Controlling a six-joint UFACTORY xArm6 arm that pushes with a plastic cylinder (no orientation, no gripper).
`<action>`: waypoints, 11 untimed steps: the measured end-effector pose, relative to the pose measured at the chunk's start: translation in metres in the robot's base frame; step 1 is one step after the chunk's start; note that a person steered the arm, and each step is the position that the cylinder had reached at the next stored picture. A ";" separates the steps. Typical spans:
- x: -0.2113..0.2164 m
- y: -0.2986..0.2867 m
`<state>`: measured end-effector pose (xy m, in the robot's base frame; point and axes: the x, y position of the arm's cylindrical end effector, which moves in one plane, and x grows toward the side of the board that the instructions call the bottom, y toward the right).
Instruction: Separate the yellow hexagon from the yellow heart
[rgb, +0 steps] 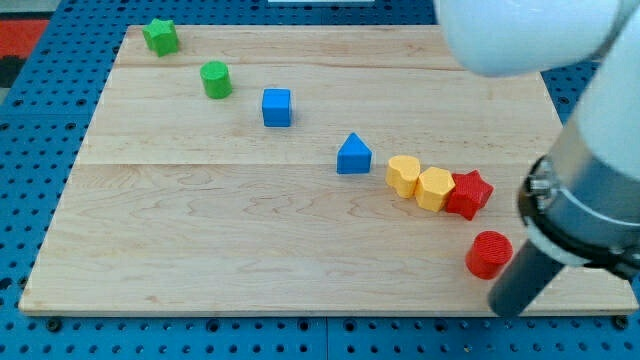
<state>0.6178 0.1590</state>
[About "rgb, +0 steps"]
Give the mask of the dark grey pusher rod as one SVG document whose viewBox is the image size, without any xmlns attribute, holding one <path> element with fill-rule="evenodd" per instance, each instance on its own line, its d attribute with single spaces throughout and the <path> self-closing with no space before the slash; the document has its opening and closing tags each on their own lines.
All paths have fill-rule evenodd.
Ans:
<svg viewBox="0 0 640 360">
<path fill-rule="evenodd" d="M 527 240 L 490 290 L 489 307 L 500 317 L 519 316 L 564 268 Z"/>
</svg>

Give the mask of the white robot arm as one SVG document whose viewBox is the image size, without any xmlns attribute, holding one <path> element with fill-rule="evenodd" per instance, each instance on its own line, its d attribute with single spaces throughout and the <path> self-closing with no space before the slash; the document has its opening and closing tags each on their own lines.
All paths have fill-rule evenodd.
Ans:
<svg viewBox="0 0 640 360">
<path fill-rule="evenodd" d="M 565 267 L 639 272 L 639 5 L 635 1 L 438 0 L 446 43 L 469 71 L 514 76 L 592 60 L 596 74 L 519 191 L 527 240 L 494 284 L 516 316 Z"/>
</svg>

